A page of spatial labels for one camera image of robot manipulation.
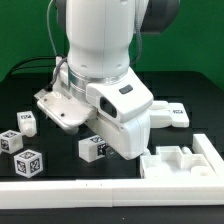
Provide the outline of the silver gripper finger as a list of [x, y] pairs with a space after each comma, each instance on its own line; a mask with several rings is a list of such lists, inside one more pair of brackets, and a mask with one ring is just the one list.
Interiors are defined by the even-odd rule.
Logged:
[[113, 156], [115, 154], [115, 151], [111, 147], [107, 147], [105, 149], [105, 155], [106, 156]]

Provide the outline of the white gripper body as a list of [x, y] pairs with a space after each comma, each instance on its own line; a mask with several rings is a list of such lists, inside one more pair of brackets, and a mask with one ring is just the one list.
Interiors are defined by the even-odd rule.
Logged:
[[150, 115], [148, 110], [124, 123], [113, 123], [99, 115], [96, 119], [87, 121], [86, 125], [126, 160], [140, 156], [149, 142]]

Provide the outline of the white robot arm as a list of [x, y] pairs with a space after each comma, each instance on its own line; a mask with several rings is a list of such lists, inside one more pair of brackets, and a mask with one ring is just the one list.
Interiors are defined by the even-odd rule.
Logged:
[[133, 38], [163, 32], [180, 0], [65, 0], [69, 51], [53, 89], [71, 110], [68, 124], [84, 124], [123, 158], [147, 147], [153, 95], [130, 65]]

